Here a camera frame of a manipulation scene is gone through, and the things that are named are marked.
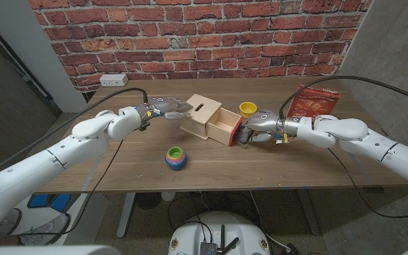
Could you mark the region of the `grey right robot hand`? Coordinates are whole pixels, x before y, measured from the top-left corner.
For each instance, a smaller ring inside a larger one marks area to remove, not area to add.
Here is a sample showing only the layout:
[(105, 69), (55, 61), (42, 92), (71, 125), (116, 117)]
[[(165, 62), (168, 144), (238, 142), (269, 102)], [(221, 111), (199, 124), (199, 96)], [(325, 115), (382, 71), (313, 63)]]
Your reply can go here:
[(298, 121), (280, 117), (272, 111), (257, 111), (238, 128), (235, 139), (244, 145), (250, 142), (267, 142), (272, 137), (276, 137), (279, 143), (287, 143), (297, 137), (297, 128), (288, 130), (288, 124), (298, 124)]

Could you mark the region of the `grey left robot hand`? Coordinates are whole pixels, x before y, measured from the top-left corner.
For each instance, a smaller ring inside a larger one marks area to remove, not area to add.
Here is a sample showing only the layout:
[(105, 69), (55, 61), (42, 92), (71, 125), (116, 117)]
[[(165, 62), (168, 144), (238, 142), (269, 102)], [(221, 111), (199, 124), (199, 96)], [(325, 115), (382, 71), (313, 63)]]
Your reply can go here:
[(188, 112), (193, 106), (177, 98), (150, 98), (148, 102), (135, 107), (141, 117), (140, 131), (146, 130), (152, 118), (163, 117), (167, 120), (189, 118)]

